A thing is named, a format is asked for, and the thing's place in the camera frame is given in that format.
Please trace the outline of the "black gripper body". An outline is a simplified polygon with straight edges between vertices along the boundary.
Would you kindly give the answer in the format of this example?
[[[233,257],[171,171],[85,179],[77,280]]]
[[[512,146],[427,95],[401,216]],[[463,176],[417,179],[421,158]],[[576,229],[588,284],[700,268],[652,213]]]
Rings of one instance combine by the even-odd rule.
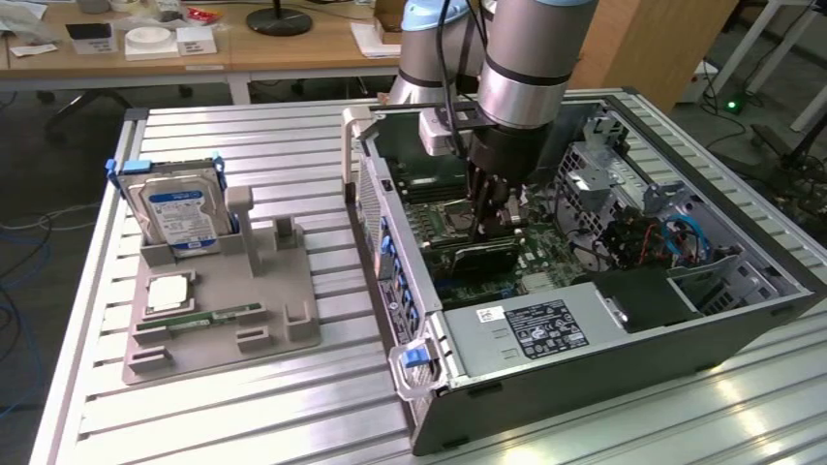
[[[521,183],[535,172],[550,126],[515,129],[489,126],[473,129],[468,156],[469,176],[493,176]]]

